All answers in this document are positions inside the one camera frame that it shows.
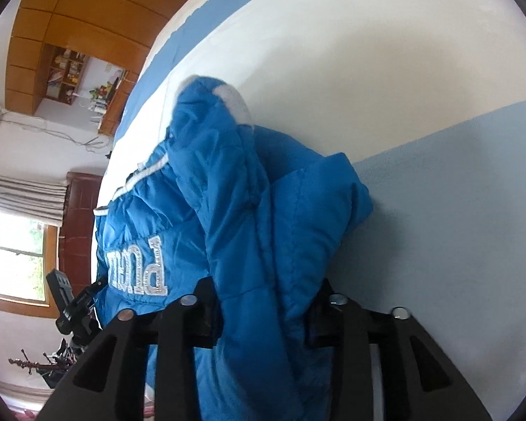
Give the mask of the blue puffer jacket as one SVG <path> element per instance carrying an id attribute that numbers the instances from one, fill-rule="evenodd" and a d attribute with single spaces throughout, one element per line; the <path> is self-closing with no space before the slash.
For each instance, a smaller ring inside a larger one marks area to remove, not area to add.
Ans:
<path id="1" fill-rule="evenodd" d="M 202 418 L 322 420 L 331 352 L 305 346 L 303 316 L 372 201 L 346 155 L 248 115 L 220 80 L 182 86 L 163 140 L 96 209 L 96 314 L 160 311 L 208 276 L 224 329 L 195 352 Z"/>

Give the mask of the wall shelf with items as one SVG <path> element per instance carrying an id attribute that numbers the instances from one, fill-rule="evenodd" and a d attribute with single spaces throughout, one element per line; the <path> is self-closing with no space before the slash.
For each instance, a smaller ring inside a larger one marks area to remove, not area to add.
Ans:
<path id="1" fill-rule="evenodd" d="M 79 95 L 88 56 L 69 48 L 52 46 L 45 98 L 71 106 Z"/>

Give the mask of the clutter on desk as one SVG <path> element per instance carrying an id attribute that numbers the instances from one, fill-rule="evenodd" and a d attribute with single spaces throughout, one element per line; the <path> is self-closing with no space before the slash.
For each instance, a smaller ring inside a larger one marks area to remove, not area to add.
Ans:
<path id="1" fill-rule="evenodd" d="M 96 115 L 104 115 L 115 97 L 119 84 L 120 77 L 116 77 L 113 82 L 108 81 L 106 85 L 90 90 L 91 100 L 88 109 Z"/>

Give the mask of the wooden wardrobe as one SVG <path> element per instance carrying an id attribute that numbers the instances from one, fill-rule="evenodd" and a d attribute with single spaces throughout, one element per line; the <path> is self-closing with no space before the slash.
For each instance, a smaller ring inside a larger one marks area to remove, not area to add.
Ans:
<path id="1" fill-rule="evenodd" d="M 9 40 L 5 107 L 33 114 L 52 47 L 138 74 L 156 36 L 187 0 L 21 0 Z"/>

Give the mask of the window with wooden frame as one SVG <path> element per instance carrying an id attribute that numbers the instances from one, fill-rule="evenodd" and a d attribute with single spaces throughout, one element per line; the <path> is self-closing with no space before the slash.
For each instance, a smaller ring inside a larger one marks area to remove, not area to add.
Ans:
<path id="1" fill-rule="evenodd" d="M 57 267 L 58 229 L 0 210 L 0 311 L 53 318 L 46 276 Z"/>

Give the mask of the striped curtain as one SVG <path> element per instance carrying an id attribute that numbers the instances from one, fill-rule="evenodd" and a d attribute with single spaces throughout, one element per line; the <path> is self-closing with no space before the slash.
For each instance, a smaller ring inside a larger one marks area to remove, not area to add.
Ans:
<path id="1" fill-rule="evenodd" d="M 61 227 L 67 184 L 0 175 L 0 210 Z"/>

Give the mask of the wooden desk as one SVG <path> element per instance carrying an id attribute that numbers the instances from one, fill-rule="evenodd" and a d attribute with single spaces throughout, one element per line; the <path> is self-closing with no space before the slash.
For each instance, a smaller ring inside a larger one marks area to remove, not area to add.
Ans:
<path id="1" fill-rule="evenodd" d="M 99 134 L 114 137 L 122 119 L 124 107 L 128 101 L 139 74 L 132 71 L 125 71 L 117 82 L 114 94 L 108 103 L 107 110 L 101 118 Z"/>

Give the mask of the blue and white bed sheet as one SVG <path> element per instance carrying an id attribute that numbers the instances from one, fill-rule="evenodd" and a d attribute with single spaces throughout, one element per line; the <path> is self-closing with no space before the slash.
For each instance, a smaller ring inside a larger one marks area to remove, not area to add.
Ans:
<path id="1" fill-rule="evenodd" d="M 343 152 L 374 200 L 330 277 L 404 306 L 496 420 L 526 397 L 526 16 L 514 0 L 188 0 L 143 66 L 100 204 L 142 165 L 192 75 L 251 119 Z"/>

